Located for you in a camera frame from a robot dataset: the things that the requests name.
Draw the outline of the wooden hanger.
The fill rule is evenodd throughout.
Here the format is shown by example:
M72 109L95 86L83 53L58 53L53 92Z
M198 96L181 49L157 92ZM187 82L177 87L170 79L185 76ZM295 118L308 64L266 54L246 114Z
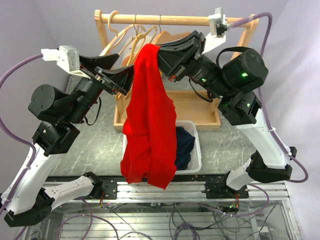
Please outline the wooden hanger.
M126 26L121 31L113 27L113 19L120 13L117 10L112 11L108 18L105 18L105 14L101 10L94 12L94 19L98 30L100 43L102 46L102 52L100 56L105 56L111 53L111 50L117 47L126 36L127 32L134 28L133 24Z
M160 33L153 40L152 43L154 45L161 45L161 44L165 44L165 43L169 43L169 42L174 42L174 41L183 39L190 34L189 31L186 31L186 32L181 32L181 33L177 33L177 34L172 35L168 31L162 31L162 29L161 29L161 15L159 15L159 18L158 18L158 26L159 26Z
M129 61L131 60L132 56L133 56L133 52L136 48L136 45L138 44L139 45L139 52L140 50L143 48L143 46L145 44L148 44L148 43L152 43L153 40L155 39L156 35L157 35L157 32L158 32L158 27L156 25L153 25L151 26L148 30L145 29L145 27L143 25L139 25L139 26L136 26L136 21L137 21L137 17L139 15L136 14L133 18L133 25L134 25L134 35L132 36L135 36L136 37L136 41L135 43L133 44L132 46L132 50L131 50L131 56L130 56L130 59Z

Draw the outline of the navy blue t shirt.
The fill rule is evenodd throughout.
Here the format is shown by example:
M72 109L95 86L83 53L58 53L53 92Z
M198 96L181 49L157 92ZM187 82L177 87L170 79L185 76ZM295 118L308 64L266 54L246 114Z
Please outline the navy blue t shirt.
M176 160L175 166L177 171L184 171L188 168L191 161L191 153L195 145L195 137L192 136L183 127L176 127Z

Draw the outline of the red t shirt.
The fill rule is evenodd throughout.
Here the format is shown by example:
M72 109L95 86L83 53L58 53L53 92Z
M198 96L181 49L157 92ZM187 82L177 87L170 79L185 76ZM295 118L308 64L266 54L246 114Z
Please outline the red t shirt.
M160 47L146 44L134 63L134 78L122 132L127 144L120 162L127 183L146 178L166 189L176 174L176 110L158 68Z

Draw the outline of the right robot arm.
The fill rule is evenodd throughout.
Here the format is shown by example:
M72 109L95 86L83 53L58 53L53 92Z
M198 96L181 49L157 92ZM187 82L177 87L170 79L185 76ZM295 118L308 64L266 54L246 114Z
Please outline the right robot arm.
M262 103L255 89L262 86L268 75L262 56L246 46L226 48L238 56L220 65L205 54L207 40L198 31L167 43L158 52L158 67L172 82L188 77L207 92L205 100L219 99L218 110L224 118L254 145L256 151L249 160L225 174L220 186L221 194L233 197L245 185L257 181L274 183L291 178L291 149L281 147L275 133L267 124Z

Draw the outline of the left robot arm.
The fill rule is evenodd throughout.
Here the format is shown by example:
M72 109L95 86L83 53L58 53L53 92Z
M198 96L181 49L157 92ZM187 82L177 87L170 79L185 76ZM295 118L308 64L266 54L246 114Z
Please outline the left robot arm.
M127 95L134 77L133 65L113 69L118 54L94 57L81 56L76 50L42 49L12 67L1 78L4 82L19 67L36 59L55 61L71 75L81 76L71 93L43 84L32 96L28 110L40 120L29 153L13 183L0 196L0 211L9 227L34 226L43 221L52 210L80 197L98 198L103 182L92 172L58 186L44 187L54 162L51 155L65 154L80 134L77 124L86 123L87 113L100 94Z

